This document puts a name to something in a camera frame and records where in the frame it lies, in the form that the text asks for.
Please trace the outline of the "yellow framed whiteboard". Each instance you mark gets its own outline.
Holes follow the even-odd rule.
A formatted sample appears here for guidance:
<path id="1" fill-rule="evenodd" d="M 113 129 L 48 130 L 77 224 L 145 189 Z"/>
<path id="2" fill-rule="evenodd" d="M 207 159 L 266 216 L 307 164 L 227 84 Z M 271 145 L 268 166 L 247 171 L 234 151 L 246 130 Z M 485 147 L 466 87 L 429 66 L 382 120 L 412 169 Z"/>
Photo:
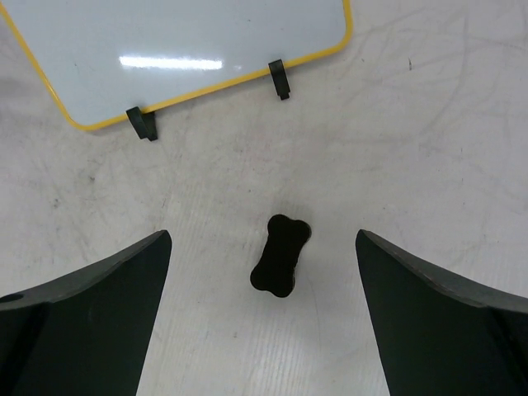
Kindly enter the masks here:
<path id="1" fill-rule="evenodd" d="M 99 130 L 342 50 L 348 1 L 4 1 L 64 118 Z"/>

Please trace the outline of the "black bone-shaped eraser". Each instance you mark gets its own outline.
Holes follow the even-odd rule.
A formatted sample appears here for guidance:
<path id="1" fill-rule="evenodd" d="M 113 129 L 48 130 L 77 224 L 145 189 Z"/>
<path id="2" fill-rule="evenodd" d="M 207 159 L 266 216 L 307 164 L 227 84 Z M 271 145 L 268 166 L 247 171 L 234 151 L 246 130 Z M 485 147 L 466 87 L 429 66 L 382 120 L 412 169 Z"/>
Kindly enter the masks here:
<path id="1" fill-rule="evenodd" d="M 301 219 L 273 215 L 267 223 L 262 255 L 250 275 L 250 283 L 275 297 L 288 297 L 295 287 L 295 268 L 304 245 L 311 237 L 310 226 Z"/>

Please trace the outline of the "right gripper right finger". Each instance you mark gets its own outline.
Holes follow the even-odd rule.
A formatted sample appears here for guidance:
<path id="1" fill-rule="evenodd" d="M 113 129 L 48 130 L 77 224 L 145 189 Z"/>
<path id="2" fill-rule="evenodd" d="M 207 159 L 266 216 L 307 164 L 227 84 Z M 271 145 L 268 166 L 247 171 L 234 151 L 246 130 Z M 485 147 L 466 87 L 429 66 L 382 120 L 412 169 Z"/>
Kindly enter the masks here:
<path id="1" fill-rule="evenodd" d="M 360 230 L 356 255 L 392 395 L 525 395 L 527 300 Z"/>

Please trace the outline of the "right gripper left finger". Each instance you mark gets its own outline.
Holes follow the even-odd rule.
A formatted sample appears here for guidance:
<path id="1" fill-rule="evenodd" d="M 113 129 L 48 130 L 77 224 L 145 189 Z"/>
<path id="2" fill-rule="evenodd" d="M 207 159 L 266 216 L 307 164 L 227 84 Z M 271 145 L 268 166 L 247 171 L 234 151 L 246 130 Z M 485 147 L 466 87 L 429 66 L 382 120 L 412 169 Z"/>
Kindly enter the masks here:
<path id="1" fill-rule="evenodd" d="M 3 395 L 135 395 L 172 250 L 168 231 L 1 298 Z"/>

